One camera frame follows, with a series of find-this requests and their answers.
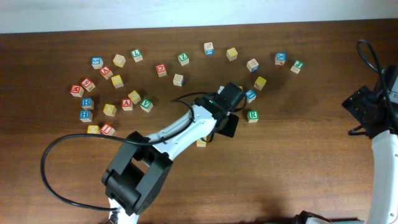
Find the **yellow block camera picture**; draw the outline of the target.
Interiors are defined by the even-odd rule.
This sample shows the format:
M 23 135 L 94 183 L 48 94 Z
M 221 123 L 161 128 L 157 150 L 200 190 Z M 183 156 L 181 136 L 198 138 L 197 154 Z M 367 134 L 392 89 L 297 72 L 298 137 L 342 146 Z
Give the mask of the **yellow block camera picture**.
M 196 141 L 197 147 L 205 147 L 206 144 L 207 144 L 206 137 L 197 139 L 197 141 Z

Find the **yellow block under arm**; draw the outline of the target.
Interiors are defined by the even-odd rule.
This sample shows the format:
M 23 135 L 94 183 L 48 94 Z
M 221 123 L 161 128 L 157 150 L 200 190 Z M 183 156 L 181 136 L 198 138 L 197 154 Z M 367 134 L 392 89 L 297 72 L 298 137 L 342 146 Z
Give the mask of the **yellow block under arm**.
M 112 104 L 105 104 L 103 108 L 103 113 L 106 116 L 115 116 L 117 112 L 117 108 Z

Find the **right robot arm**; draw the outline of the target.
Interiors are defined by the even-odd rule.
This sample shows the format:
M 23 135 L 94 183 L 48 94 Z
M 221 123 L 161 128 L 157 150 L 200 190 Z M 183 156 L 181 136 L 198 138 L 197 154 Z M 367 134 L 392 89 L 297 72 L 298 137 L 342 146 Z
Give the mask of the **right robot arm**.
M 373 197 L 368 223 L 397 223 L 397 128 L 387 99 L 397 109 L 397 66 L 386 67 L 373 90 L 362 86 L 349 96 L 342 107 L 360 125 L 350 136 L 365 135 L 371 139 L 374 159 Z

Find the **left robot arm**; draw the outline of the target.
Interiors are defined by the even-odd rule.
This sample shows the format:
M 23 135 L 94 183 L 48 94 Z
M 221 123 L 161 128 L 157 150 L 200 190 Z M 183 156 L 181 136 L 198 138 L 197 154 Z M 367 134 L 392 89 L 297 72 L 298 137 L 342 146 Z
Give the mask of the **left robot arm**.
M 233 137 L 243 90 L 234 83 L 196 98 L 189 111 L 157 133 L 130 134 L 102 176 L 112 211 L 108 223 L 137 223 L 159 194 L 173 160 L 197 140 Z

